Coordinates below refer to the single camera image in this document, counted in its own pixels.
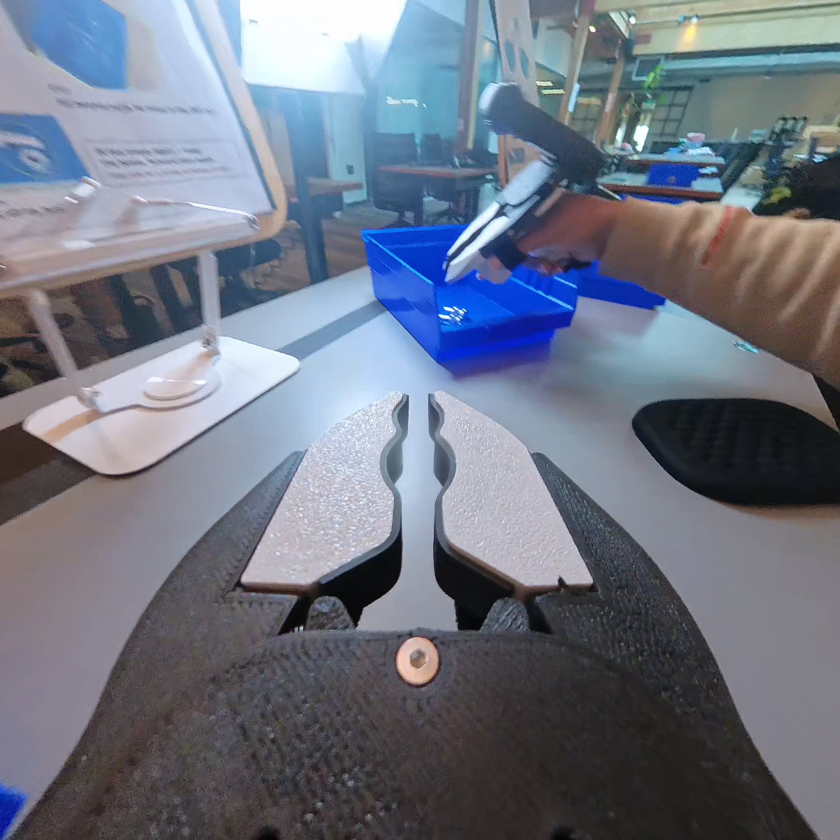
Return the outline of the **blue plastic bin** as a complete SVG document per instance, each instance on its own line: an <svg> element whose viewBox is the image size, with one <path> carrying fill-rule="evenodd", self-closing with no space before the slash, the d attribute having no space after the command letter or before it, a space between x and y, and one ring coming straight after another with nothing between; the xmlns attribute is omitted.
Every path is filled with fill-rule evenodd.
<svg viewBox="0 0 840 840"><path fill-rule="evenodd" d="M436 362L543 345L571 325L577 305L572 309L513 274L501 284L479 279L475 272L446 283L446 254L465 229L411 226L361 233L375 296ZM438 320L444 308L476 308L480 320L445 325Z"/></svg>
<svg viewBox="0 0 840 840"><path fill-rule="evenodd" d="M647 169L647 186L687 190L697 180L700 164L693 161L654 161Z"/></svg>
<svg viewBox="0 0 840 840"><path fill-rule="evenodd" d="M576 308L580 297L644 310L654 310L666 302L664 297L637 284L603 275L596 261L573 261L567 270L551 276L525 264L515 270L513 277L572 309Z"/></svg>
<svg viewBox="0 0 840 840"><path fill-rule="evenodd" d="M26 793L17 788L1 784L0 789L0 837L5 839L24 809L28 800Z"/></svg>

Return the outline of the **black wrist rest pad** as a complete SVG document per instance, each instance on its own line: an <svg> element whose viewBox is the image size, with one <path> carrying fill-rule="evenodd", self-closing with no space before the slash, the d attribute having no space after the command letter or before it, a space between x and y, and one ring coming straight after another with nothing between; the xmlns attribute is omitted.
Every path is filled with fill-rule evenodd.
<svg viewBox="0 0 840 840"><path fill-rule="evenodd" d="M632 429L697 494L744 507L839 502L839 434L802 409L752 398L653 402Z"/></svg>

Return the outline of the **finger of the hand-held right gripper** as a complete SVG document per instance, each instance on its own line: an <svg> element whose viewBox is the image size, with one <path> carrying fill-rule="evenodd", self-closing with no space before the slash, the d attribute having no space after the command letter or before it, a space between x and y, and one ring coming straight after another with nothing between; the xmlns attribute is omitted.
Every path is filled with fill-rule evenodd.
<svg viewBox="0 0 840 840"><path fill-rule="evenodd" d="M518 241L553 202L553 167L528 165L498 193L494 203L458 236L444 259L446 283L475 272L492 283L506 282L524 262Z"/></svg>

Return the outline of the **white document stand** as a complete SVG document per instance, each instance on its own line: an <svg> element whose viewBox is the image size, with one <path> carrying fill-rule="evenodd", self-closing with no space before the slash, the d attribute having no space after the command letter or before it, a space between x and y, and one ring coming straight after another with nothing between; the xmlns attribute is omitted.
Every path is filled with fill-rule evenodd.
<svg viewBox="0 0 840 840"><path fill-rule="evenodd" d="M216 2L198 5L274 210L255 216L136 196L130 211L191 208L209 215L200 224L174 229L100 237L71 236L61 229L46 238L1 246L2 298L24 300L59 373L51 384L53 396L26 417L23 429L102 476L126 476L157 464L299 370L299 361L288 354L223 333L218 255L276 235L286 222L287 196L219 7ZM196 259L202 313L197 337L99 382L93 381L93 373L81 372L60 332L48 291L184 258Z"/></svg>

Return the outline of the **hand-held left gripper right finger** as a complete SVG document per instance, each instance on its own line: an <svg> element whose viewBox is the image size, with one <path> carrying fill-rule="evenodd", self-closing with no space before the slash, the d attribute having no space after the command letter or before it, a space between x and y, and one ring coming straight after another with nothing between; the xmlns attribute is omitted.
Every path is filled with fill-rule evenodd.
<svg viewBox="0 0 840 840"><path fill-rule="evenodd" d="M435 538L456 572L441 588L474 606L487 599L477 580L524 602L590 591L592 573L528 447L448 392L429 393L428 416L440 485Z"/></svg>

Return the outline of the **printed instruction sheet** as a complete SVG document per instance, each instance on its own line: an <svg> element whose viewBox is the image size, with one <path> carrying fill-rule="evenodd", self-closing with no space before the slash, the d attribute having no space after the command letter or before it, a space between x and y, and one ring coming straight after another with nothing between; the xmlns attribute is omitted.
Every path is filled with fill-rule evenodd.
<svg viewBox="0 0 840 840"><path fill-rule="evenodd" d="M2 2L2 242L274 210L198 2Z"/></svg>

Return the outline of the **person's right hand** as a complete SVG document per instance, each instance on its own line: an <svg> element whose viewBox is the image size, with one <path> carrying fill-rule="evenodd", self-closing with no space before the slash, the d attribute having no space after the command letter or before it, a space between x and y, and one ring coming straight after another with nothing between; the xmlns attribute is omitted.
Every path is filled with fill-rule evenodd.
<svg viewBox="0 0 840 840"><path fill-rule="evenodd" d="M627 209L621 202L565 193L539 225L516 240L516 247L545 276L599 261Z"/></svg>

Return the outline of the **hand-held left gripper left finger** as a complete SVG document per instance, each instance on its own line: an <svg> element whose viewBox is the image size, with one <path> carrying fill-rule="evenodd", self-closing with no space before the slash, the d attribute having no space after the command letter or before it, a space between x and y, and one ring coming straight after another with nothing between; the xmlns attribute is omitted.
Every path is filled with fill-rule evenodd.
<svg viewBox="0 0 840 840"><path fill-rule="evenodd" d="M366 607L402 569L408 396L390 392L338 421L306 451L240 584L248 592L338 597Z"/></svg>

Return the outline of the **person's right forearm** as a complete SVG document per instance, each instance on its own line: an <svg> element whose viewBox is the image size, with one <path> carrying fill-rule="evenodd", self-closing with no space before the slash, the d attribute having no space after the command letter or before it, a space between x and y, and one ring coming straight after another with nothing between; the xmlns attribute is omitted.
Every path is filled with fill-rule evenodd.
<svg viewBox="0 0 840 840"><path fill-rule="evenodd" d="M599 258L633 282L839 383L839 223L627 200Z"/></svg>

